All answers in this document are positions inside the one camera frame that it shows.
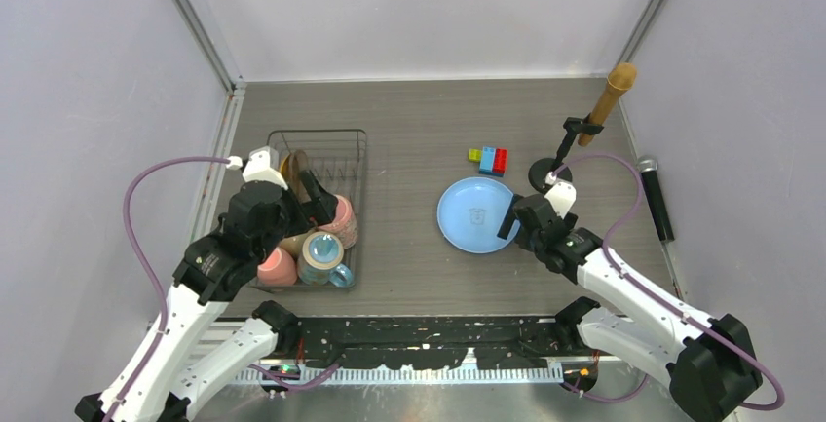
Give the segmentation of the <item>pink ghost pattern mug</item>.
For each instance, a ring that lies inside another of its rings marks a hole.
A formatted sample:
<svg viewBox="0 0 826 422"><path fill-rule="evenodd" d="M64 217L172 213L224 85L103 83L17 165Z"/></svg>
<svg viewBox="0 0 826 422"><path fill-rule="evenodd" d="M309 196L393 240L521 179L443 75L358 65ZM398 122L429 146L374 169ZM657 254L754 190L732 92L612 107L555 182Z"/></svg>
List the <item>pink ghost pattern mug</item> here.
<svg viewBox="0 0 826 422"><path fill-rule="evenodd" d="M338 201L335 217L330 223L321 225L319 230L337 237L344 249L350 249L358 240L357 215L347 197L339 194L335 197Z"/></svg>

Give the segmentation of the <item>light blue plate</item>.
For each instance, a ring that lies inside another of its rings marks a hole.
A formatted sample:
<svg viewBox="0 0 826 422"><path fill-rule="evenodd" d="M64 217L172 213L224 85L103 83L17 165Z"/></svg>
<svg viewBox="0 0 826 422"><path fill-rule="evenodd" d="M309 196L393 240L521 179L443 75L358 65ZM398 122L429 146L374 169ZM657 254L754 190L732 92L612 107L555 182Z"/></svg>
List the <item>light blue plate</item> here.
<svg viewBox="0 0 826 422"><path fill-rule="evenodd" d="M436 207L443 237L454 247L474 254L493 253L507 247L520 228L514 221L504 238L499 237L513 192L488 177L467 177L450 185Z"/></svg>

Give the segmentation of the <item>yellow patterned plate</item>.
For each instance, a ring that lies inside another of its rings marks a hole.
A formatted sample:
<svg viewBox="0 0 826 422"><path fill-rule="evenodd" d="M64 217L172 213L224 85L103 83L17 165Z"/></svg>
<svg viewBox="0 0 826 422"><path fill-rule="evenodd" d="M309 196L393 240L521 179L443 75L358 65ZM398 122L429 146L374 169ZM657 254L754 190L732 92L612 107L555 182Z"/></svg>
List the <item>yellow patterned plate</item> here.
<svg viewBox="0 0 826 422"><path fill-rule="evenodd" d="M309 200L309 195L301 179L301 172L306 170L308 165L306 152L303 150L294 150L284 156L279 168L290 190L295 194L300 203Z"/></svg>

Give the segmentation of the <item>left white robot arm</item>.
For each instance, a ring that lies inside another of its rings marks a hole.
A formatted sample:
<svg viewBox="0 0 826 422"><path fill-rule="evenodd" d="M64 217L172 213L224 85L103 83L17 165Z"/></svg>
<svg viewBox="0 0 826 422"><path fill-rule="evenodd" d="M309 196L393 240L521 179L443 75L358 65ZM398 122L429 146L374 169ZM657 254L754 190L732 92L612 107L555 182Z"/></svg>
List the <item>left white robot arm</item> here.
<svg viewBox="0 0 826 422"><path fill-rule="evenodd" d="M218 226L192 242L163 290L131 223L131 198L148 175L191 162L181 157L155 164L130 183L122 216L131 247L160 300L160 312L130 362L101 393L86 395L74 412L82 421L190 421L233 377L272 354L290 356L299 342L298 319L275 301L262 302L232 338L188 365L210 326L225 312L257 268L290 237L334 219L339 204L310 169L290 185L269 147L240 157L206 157L239 170L244 183L219 216Z"/></svg>

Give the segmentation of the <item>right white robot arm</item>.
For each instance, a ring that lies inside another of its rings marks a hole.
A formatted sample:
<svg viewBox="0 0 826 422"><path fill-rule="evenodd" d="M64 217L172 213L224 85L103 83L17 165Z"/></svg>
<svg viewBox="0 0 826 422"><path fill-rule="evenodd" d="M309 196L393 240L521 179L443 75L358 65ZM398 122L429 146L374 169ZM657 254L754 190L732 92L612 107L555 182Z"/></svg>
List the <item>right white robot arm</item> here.
<svg viewBox="0 0 826 422"><path fill-rule="evenodd" d="M576 227L567 211L575 199L565 181L544 194L513 195L499 232L517 225L521 249L622 311L577 299L557 316L559 347L612 354L666 387L692 420L724 420L763 384L745 324L730 314L715 319L639 275L602 238Z"/></svg>

